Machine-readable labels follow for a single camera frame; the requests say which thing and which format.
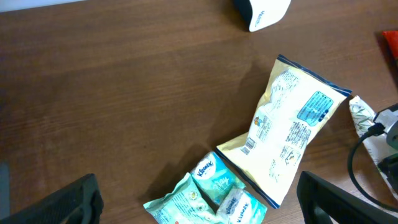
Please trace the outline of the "orange pasta bag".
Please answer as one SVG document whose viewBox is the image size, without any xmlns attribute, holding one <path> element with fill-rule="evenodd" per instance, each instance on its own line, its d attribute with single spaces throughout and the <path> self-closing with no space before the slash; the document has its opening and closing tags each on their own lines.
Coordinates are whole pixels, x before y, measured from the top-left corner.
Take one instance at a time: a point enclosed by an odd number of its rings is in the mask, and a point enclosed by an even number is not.
<svg viewBox="0 0 398 224">
<path fill-rule="evenodd" d="M 397 30 L 388 30 L 383 31 L 382 35 L 387 40 L 389 49 L 395 60 L 398 58 L 398 31 Z"/>
</svg>

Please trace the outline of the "teal tissue pack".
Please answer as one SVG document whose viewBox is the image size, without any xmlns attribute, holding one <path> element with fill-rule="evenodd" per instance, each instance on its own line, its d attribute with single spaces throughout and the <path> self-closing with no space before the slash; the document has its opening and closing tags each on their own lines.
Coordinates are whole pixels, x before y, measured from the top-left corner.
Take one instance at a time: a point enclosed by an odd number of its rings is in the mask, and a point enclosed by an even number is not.
<svg viewBox="0 0 398 224">
<path fill-rule="evenodd" d="M 222 223 L 262 223 L 267 207 L 244 189 L 233 187 L 216 212 Z"/>
<path fill-rule="evenodd" d="M 221 205 L 233 187 L 246 188 L 215 152 L 206 154 L 190 173 L 197 186 L 217 205 Z"/>
</svg>

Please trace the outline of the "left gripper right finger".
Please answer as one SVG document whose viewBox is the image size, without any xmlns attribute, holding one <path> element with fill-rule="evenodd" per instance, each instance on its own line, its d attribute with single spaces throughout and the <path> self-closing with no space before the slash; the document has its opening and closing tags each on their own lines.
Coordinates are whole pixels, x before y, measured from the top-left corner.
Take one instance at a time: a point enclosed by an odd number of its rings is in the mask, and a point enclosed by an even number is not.
<svg viewBox="0 0 398 224">
<path fill-rule="evenodd" d="M 319 176 L 303 171 L 297 197 L 306 224 L 397 224 L 397 217 L 349 194 Z"/>
</svg>

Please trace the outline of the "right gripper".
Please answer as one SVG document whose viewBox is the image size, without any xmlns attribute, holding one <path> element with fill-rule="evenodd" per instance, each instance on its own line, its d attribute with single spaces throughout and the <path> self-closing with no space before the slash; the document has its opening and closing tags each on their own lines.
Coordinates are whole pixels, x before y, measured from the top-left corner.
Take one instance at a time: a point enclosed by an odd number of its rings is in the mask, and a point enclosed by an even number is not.
<svg viewBox="0 0 398 224">
<path fill-rule="evenodd" d="M 387 182 L 397 193 L 397 153 L 383 159 L 377 167 L 387 177 Z"/>
</svg>

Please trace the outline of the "cream snack bag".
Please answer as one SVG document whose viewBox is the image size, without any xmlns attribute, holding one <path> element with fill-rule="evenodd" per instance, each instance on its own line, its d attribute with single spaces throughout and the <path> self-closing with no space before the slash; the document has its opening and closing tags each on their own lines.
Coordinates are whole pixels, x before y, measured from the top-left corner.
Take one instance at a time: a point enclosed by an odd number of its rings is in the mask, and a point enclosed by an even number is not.
<svg viewBox="0 0 398 224">
<path fill-rule="evenodd" d="M 350 94 L 278 55 L 249 131 L 216 151 L 271 207 L 279 208 L 307 145 Z"/>
</svg>

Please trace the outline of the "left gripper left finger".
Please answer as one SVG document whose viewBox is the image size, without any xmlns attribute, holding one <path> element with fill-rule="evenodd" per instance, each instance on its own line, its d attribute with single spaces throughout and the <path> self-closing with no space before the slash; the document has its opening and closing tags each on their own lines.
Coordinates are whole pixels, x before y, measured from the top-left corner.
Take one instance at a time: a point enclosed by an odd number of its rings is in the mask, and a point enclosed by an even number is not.
<svg viewBox="0 0 398 224">
<path fill-rule="evenodd" d="M 86 174 L 2 224 L 99 224 L 104 202 L 94 174 Z"/>
</svg>

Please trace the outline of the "light teal wipes packet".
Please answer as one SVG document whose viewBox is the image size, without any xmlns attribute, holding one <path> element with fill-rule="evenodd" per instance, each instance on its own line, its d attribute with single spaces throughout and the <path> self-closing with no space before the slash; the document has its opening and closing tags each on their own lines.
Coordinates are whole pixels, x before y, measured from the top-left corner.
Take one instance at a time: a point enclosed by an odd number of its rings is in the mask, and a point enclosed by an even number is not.
<svg viewBox="0 0 398 224">
<path fill-rule="evenodd" d="M 171 193 L 143 207 L 161 224 L 221 223 L 188 172 Z"/>
</svg>

